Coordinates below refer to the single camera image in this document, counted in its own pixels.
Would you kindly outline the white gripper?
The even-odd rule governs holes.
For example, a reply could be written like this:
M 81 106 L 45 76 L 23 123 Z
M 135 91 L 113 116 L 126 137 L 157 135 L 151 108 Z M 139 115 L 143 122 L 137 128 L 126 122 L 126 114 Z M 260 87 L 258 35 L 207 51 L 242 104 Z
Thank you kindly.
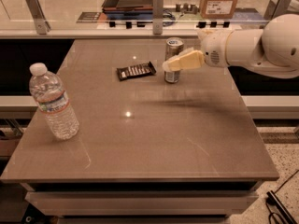
M 229 29 L 199 29 L 197 34 L 201 50 L 194 50 L 193 47 L 183 50 L 179 55 L 163 62 L 163 70 L 177 72 L 195 69 L 200 68 L 205 62 L 211 67 L 228 67 L 226 48 L 232 32 Z

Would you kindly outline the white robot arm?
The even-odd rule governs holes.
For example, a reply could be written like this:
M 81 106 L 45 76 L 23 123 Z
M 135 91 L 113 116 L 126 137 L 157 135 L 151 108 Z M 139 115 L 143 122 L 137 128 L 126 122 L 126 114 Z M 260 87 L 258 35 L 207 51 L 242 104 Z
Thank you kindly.
M 263 29 L 200 29 L 201 48 L 189 48 L 163 63 L 166 72 L 201 67 L 243 67 L 276 78 L 299 77 L 299 15 L 285 14 Z

